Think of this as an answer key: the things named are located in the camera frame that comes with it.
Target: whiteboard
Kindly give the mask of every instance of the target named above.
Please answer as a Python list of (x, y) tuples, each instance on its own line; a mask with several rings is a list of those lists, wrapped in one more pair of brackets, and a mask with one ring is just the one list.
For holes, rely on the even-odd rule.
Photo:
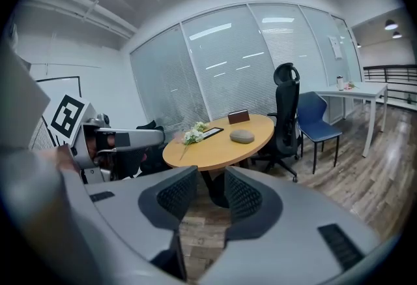
[[(55, 111), (61, 103), (64, 94), (81, 97), (81, 84), (79, 76), (71, 76), (67, 78), (53, 78), (38, 80), (38, 85), (42, 88), (45, 94), (50, 98), (50, 102), (46, 107), (43, 117), (46, 124), (49, 126), (52, 122)], [(58, 138), (58, 144), (63, 145), (64, 141)]]

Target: railing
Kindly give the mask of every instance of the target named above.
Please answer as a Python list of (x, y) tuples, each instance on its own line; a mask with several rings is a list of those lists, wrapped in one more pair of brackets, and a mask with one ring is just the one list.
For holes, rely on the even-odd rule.
[(364, 67), (366, 82), (388, 83), (388, 98), (417, 105), (417, 65)]

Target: brown box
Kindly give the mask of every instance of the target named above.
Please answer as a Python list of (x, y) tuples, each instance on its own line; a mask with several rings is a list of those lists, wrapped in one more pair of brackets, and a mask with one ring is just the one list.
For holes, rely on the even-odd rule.
[(247, 110), (231, 112), (227, 115), (227, 118), (229, 118), (229, 124), (236, 124), (250, 120), (249, 112)]

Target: floor plank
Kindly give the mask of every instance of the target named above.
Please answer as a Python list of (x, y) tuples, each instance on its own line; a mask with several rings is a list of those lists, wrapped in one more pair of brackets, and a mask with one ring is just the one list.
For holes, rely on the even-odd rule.
[[(304, 156), (285, 159), (298, 173), (298, 184), (314, 188), (332, 198), (369, 224), (382, 240), (401, 231), (416, 199), (417, 113), (388, 107), (386, 126), (380, 132), (382, 105), (377, 116), (371, 149), (362, 156), (365, 145), (369, 104), (358, 104), (346, 120), (336, 123), (343, 131), (338, 163), (333, 168), (336, 141), (318, 147), (317, 167), (312, 175), (313, 143), (304, 141)], [(251, 169), (262, 171), (266, 162)], [(291, 174), (276, 166), (270, 175), (291, 180)], [(197, 197), (180, 226), (180, 239), (189, 282), (212, 265), (223, 250), (225, 229), (230, 226), (229, 210), (214, 205), (199, 177)]]

